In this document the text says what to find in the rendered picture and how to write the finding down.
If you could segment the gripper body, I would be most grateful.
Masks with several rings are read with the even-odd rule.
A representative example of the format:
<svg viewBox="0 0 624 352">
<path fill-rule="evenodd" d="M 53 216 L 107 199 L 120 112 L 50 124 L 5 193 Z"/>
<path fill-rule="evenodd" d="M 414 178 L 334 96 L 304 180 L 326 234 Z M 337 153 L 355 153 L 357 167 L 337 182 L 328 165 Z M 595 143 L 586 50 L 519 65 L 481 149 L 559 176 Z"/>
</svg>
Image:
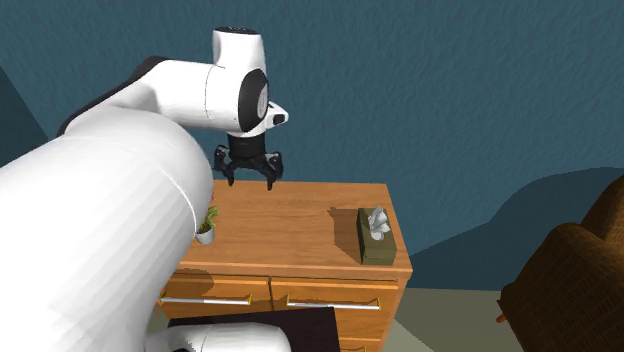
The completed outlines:
<svg viewBox="0 0 624 352">
<path fill-rule="evenodd" d="M 253 137 L 228 136 L 229 167 L 260 170 L 267 165 L 265 134 Z"/>
</svg>

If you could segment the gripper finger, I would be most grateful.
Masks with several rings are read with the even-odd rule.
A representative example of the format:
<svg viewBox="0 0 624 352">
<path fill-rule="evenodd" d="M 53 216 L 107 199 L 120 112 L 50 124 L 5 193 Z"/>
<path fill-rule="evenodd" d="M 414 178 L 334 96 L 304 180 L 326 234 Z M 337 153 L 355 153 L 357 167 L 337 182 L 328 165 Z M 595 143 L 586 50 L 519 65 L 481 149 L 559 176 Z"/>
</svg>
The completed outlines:
<svg viewBox="0 0 624 352">
<path fill-rule="evenodd" d="M 280 152 L 265 154 L 262 172 L 267 180 L 267 189 L 271 191 L 274 183 L 283 175 L 283 160 Z"/>
<path fill-rule="evenodd" d="M 228 181 L 228 185 L 232 186 L 235 181 L 234 170 L 227 158 L 230 155 L 230 149 L 224 145 L 218 145 L 214 151 L 215 169 L 221 172 Z"/>
</svg>

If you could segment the wooden chest of drawers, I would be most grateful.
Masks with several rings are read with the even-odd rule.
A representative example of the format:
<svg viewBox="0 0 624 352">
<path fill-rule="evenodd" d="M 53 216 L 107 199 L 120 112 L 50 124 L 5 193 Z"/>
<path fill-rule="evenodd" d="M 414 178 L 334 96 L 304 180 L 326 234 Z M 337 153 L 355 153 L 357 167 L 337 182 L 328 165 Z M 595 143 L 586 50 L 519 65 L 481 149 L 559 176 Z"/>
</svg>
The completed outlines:
<svg viewBox="0 0 624 352">
<path fill-rule="evenodd" d="M 305 309 L 336 314 L 339 352 L 382 352 L 412 266 L 386 185 L 214 183 L 212 243 L 193 243 L 161 307 L 169 318 Z M 387 211 L 396 244 L 388 266 L 364 265 L 359 209 Z"/>
</svg>

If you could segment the small potted green plant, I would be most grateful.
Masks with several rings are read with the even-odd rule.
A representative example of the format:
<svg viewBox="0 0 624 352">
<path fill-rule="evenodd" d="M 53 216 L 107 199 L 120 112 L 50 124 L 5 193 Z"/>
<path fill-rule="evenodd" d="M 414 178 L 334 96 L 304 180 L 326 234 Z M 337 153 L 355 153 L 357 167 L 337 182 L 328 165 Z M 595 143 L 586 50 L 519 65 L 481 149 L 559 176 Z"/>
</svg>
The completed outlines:
<svg viewBox="0 0 624 352">
<path fill-rule="evenodd" d="M 202 245 L 210 244 L 214 240 L 214 228 L 215 218 L 219 215 L 219 210 L 217 205 L 210 206 L 207 210 L 206 216 L 200 225 L 197 233 L 195 234 L 195 239 Z"/>
</svg>

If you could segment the olive green tissue box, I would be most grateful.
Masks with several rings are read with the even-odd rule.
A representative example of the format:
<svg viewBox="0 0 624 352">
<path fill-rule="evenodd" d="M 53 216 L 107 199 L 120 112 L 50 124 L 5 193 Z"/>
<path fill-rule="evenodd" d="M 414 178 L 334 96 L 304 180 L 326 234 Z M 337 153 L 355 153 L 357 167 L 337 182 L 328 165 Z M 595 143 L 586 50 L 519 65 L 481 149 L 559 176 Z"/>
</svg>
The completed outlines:
<svg viewBox="0 0 624 352">
<path fill-rule="evenodd" d="M 392 265 L 397 246 L 384 208 L 359 208 L 356 220 L 361 263 Z"/>
</svg>

